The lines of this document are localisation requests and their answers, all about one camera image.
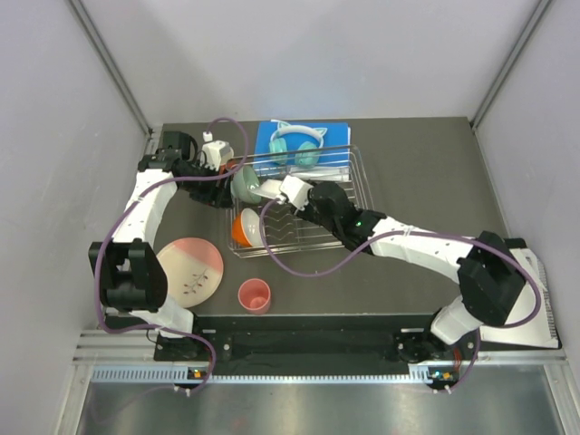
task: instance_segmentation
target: black table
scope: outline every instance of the black table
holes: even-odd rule
[[[352,143],[362,153],[375,209],[417,227],[476,236],[481,230],[506,234],[479,146],[465,118],[346,120]],[[201,142],[205,123],[166,124]],[[252,141],[257,123],[244,125]],[[216,139],[228,140],[237,155],[242,137],[231,124],[219,124]],[[224,258],[219,289],[198,314],[242,314],[237,289],[259,277],[272,289],[271,314],[427,314],[459,294],[456,285],[429,270],[394,259],[360,255],[333,275],[298,278],[269,257],[240,259],[227,247],[224,210],[194,203],[186,192],[170,201],[154,247],[181,237],[202,237]],[[283,254],[296,270],[322,271],[347,255],[343,248]]]

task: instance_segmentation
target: dish rack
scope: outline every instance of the dish rack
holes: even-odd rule
[[[248,156],[245,165],[252,166],[256,171],[260,184],[266,179],[283,179],[286,175],[294,175],[304,181],[335,181],[344,189],[348,198],[359,208],[373,209],[371,191],[364,172],[363,159],[359,149],[353,145],[324,148],[324,154],[311,169],[301,169],[294,165],[279,165],[281,157],[294,161],[293,154],[288,151],[276,154],[256,154]],[[252,208],[258,215],[267,200],[258,205],[249,205],[234,199],[234,207],[227,211],[227,233],[229,248],[240,258],[266,256],[263,247],[241,246],[232,238],[232,225],[236,216],[244,208]],[[306,222],[290,212],[289,204],[274,204],[265,218],[266,241],[277,254],[300,252],[315,249],[341,247],[342,244],[323,227]]]

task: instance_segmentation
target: white wall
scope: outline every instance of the white wall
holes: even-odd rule
[[[472,116],[535,2],[84,0],[153,124]]]
[[[144,139],[64,1],[0,17],[0,433],[46,434]]]
[[[580,381],[580,3],[557,0],[483,121],[480,144],[512,234],[546,263]]]

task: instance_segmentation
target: headphones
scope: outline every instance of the headphones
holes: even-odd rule
[[[311,141],[303,142],[298,148],[299,151],[306,151],[306,150],[316,150],[319,149],[317,152],[305,152],[305,153],[296,153],[295,154],[295,164],[301,168],[311,168],[318,162],[318,158],[320,157],[320,149],[324,145],[324,135],[328,129],[324,127],[320,128],[313,128],[307,127],[305,125],[293,125],[289,124],[288,122],[278,121],[278,126],[276,130],[270,136],[270,143],[268,144],[268,148],[270,149],[271,153],[275,152],[287,152],[288,148],[286,146],[286,141],[282,137],[286,134],[290,133],[302,133],[310,136],[314,140],[318,142],[318,146],[313,144]],[[288,161],[287,155],[281,155],[279,157],[275,157],[273,162],[278,165],[284,165]]]

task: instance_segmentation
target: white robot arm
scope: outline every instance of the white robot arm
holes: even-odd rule
[[[166,182],[152,190],[145,198],[141,198],[140,195],[153,184],[181,175],[189,175],[189,173],[184,174],[184,171],[203,170],[218,173],[227,161],[232,159],[233,151],[227,142],[214,140],[203,146],[200,153],[203,154],[202,162],[190,164],[181,158],[182,150],[175,150],[169,144],[165,145],[164,149],[155,155],[146,156],[140,163],[135,189],[126,207],[135,201],[139,204],[115,231],[111,244],[107,248],[106,260],[108,261],[105,261],[106,268],[103,271],[101,302],[137,316],[149,324],[158,324],[172,330],[191,333],[194,314],[179,306],[175,299],[167,294],[167,277],[150,248],[163,212],[178,190],[178,183]],[[227,183],[224,183],[214,188],[212,192],[203,193],[208,202],[212,200],[212,195],[215,197],[216,194],[225,193],[228,199],[229,187]],[[231,199],[229,203],[226,201],[225,204],[221,204],[221,207],[227,207],[230,204]],[[99,243],[95,243],[89,251],[93,269],[99,246]],[[128,270],[121,270],[126,260],[129,261],[130,267]],[[181,335],[162,329],[159,333],[167,338],[181,337]]]
[[[298,217],[325,227],[350,250],[373,239],[363,252],[428,268],[458,284],[461,296],[443,307],[430,324],[432,335],[447,345],[483,324],[505,324],[520,293],[529,286],[512,265],[466,241],[410,237],[430,232],[358,209],[336,183],[314,185],[287,176],[283,182],[268,181],[254,192],[292,204]],[[397,234],[381,237],[392,232]],[[477,240],[514,259],[501,237],[484,231]]]

